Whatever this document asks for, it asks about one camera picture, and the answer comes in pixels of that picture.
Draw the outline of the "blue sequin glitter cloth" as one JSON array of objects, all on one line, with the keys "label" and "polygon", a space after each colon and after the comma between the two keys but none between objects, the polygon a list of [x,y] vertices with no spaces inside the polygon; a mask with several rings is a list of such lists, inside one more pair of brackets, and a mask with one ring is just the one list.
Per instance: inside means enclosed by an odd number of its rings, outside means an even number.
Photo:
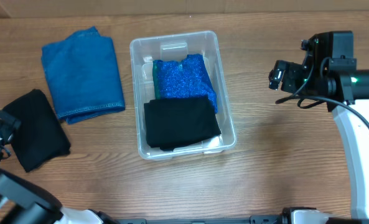
[{"label": "blue sequin glitter cloth", "polygon": [[154,94],[158,100],[206,96],[214,112],[218,112],[217,94],[202,55],[191,54],[179,62],[155,60],[152,63],[152,78]]}]

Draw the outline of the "black cloth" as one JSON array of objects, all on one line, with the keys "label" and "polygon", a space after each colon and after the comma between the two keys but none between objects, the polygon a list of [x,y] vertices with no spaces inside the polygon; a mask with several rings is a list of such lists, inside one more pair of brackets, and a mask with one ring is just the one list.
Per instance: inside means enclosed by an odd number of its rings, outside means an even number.
[{"label": "black cloth", "polygon": [[70,141],[41,90],[33,89],[2,110],[21,122],[11,146],[26,172],[55,157],[69,155]]},{"label": "black cloth", "polygon": [[221,134],[215,110],[206,96],[151,100],[144,104],[146,142],[171,151]]}]

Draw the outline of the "blue denim cloth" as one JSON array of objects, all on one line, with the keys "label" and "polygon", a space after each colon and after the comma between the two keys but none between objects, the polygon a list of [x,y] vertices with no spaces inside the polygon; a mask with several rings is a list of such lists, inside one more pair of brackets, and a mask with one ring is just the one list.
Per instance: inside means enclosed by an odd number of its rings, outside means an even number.
[{"label": "blue denim cloth", "polygon": [[96,27],[43,46],[41,62],[58,119],[75,124],[125,110],[113,40]]}]

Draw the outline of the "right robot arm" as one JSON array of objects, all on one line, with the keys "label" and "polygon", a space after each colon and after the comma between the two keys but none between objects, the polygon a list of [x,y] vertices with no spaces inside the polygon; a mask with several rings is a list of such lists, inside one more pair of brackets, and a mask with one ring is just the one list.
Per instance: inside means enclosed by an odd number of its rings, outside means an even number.
[{"label": "right robot arm", "polygon": [[348,30],[315,34],[301,42],[301,64],[278,60],[269,73],[269,88],[289,94],[277,104],[327,105],[342,138],[351,188],[350,218],[292,207],[278,223],[369,223],[369,70],[357,69],[353,44]]}]

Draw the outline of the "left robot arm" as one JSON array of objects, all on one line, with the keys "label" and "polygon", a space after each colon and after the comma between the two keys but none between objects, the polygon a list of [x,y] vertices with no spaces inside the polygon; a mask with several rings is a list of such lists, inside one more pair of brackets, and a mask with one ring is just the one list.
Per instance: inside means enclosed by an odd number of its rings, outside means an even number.
[{"label": "left robot arm", "polygon": [[[0,111],[0,162],[10,157],[5,148],[20,128],[21,122],[5,111]],[[116,223],[102,212],[65,208],[60,201],[45,189],[34,185],[0,168],[0,209],[6,202],[13,208],[2,218],[1,223],[10,224],[91,224]]]}]

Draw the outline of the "clear plastic storage bin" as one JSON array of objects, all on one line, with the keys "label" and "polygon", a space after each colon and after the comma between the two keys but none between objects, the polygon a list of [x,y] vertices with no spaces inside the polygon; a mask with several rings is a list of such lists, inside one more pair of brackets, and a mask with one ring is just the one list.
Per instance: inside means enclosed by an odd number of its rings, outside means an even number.
[{"label": "clear plastic storage bin", "polygon": [[[220,56],[218,37],[211,30],[174,35],[144,37],[130,43],[134,110],[138,153],[143,159],[164,160],[189,154],[213,154],[235,147],[237,136],[232,120],[230,101]],[[154,60],[181,61],[191,54],[203,56],[205,68],[217,94],[217,123],[221,135],[173,151],[151,148],[146,142],[144,104],[155,98],[152,78]]]}]

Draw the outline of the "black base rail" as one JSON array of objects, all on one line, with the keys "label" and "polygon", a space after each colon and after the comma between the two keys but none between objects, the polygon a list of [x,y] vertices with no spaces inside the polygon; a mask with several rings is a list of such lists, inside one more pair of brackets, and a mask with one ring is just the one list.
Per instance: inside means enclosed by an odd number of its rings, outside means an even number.
[{"label": "black base rail", "polygon": [[143,218],[116,219],[119,224],[281,224],[280,215],[252,215],[249,218],[207,218],[146,220]]}]

